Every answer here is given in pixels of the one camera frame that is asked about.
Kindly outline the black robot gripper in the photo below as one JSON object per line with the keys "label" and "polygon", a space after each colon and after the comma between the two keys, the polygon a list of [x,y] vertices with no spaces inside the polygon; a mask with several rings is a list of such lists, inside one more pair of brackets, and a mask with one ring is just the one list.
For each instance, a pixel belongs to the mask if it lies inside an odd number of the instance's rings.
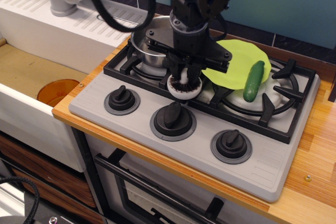
{"label": "black robot gripper", "polygon": [[154,50],[165,52],[173,78],[180,80],[182,70],[187,68],[188,84],[198,85],[204,69],[227,72],[232,53],[210,37],[207,23],[190,27],[173,13],[169,18],[170,28],[154,29],[146,32],[146,36],[154,44]]}

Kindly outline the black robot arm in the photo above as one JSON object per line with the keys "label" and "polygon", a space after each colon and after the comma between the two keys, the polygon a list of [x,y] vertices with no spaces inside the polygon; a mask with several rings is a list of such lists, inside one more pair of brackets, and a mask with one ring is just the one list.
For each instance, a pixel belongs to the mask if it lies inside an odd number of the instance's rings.
{"label": "black robot arm", "polygon": [[188,83],[194,85],[203,69],[213,68],[226,72],[232,54],[219,46],[226,34],[211,36],[209,25],[217,19],[224,29],[222,11],[230,0],[172,0],[168,28],[146,29],[151,49],[164,52],[164,66],[176,80],[187,70]]}

